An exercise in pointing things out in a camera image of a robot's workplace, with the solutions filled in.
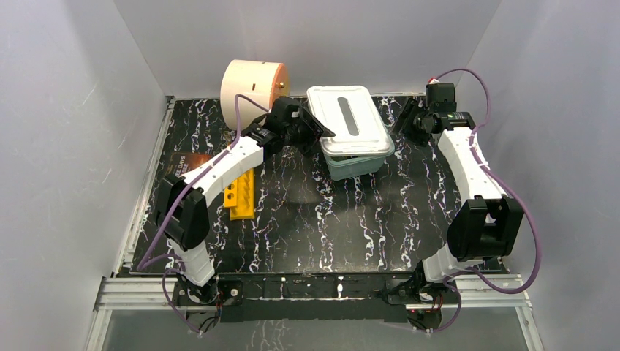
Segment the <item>white bin lid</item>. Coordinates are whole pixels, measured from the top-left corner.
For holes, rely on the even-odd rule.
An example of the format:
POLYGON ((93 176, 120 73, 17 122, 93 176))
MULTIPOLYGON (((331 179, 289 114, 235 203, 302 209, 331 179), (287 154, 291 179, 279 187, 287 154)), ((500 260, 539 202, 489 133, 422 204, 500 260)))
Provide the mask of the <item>white bin lid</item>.
POLYGON ((312 114, 332 136, 320 140, 330 157, 387 156, 394 145, 364 86, 312 86, 306 91, 312 114))

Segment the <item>yellow test tube rack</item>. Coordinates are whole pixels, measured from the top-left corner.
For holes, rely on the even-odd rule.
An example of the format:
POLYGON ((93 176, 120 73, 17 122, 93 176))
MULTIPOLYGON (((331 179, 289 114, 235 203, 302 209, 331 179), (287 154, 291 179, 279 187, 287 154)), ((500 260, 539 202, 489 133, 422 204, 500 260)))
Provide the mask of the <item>yellow test tube rack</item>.
POLYGON ((255 218, 254 169, 243 173, 224 189, 224 208, 230 211, 230 220, 255 218))

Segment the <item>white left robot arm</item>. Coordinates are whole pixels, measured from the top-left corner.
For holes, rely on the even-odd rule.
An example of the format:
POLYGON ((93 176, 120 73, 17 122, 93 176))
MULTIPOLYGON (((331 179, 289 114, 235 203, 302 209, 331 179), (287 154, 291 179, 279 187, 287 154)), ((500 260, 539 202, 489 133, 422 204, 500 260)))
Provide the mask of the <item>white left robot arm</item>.
POLYGON ((154 213, 156 237, 165 237, 181 264, 180 274, 190 284, 190 295, 198 303, 210 304, 217 298, 218 284, 213 260, 206 248, 211 228, 208 208, 234 180, 293 146, 302 154, 316 148, 323 137, 333 137, 328 129, 299 101, 279 97, 270 109, 239 127, 232 144, 214 158, 182 175, 165 177, 156 196, 154 213))

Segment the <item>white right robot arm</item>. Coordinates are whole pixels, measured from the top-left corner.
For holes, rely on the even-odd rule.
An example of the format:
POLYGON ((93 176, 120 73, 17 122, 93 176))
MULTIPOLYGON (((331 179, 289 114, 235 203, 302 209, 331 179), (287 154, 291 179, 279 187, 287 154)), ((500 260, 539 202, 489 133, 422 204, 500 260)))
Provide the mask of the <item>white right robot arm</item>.
POLYGON ((523 219, 522 206, 482 169, 486 163, 481 156, 473 155, 477 150, 474 128, 471 115, 457 110, 455 85, 433 79, 426 86, 424 101, 409 98, 391 130, 419 146, 435 140, 461 198, 446 244, 399 284, 412 289, 422 303, 440 294, 444 279, 511 253, 523 219))

